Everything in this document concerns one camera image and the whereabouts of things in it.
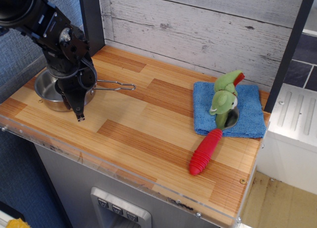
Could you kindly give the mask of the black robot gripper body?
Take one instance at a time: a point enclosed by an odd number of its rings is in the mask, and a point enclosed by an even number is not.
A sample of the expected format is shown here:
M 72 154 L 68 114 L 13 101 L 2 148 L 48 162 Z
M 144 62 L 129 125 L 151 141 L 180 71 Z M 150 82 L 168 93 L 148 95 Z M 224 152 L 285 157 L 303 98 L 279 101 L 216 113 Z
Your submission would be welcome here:
M 94 68 L 90 52 L 83 56 L 75 56 L 75 63 L 60 53 L 54 54 L 43 51 L 47 60 L 47 70 L 57 78 L 59 92 L 66 92 L 70 96 L 72 109 L 83 107 L 86 93 L 89 92 L 97 82 L 97 72 Z

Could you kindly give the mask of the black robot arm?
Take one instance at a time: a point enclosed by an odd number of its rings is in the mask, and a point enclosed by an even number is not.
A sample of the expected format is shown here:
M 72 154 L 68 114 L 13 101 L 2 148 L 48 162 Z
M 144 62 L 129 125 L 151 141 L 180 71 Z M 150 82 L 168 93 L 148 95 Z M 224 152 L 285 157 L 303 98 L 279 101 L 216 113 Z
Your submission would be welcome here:
M 0 0 L 0 25 L 30 37 L 42 48 L 65 107 L 83 121 L 86 96 L 97 82 L 84 32 L 48 0 Z

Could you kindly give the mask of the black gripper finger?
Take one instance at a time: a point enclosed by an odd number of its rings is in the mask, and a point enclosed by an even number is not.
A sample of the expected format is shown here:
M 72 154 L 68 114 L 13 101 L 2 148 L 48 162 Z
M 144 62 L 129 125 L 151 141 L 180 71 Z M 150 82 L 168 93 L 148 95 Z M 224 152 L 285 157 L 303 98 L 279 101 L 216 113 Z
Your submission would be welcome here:
M 84 108 L 83 107 L 76 107 L 73 109 L 77 121 L 84 121 L 85 120 L 85 116 L 84 116 Z
M 68 110 L 71 110 L 71 109 L 72 109 L 72 106 L 71 106 L 71 104 L 70 104 L 70 100 L 69 100 L 69 99 L 70 99 L 70 96 L 69 96 L 69 94 L 62 91 L 62 92 L 61 92 L 61 95 L 62 95 L 62 99 L 63 99 L 63 102 L 64 102 L 66 108 L 67 108 Z

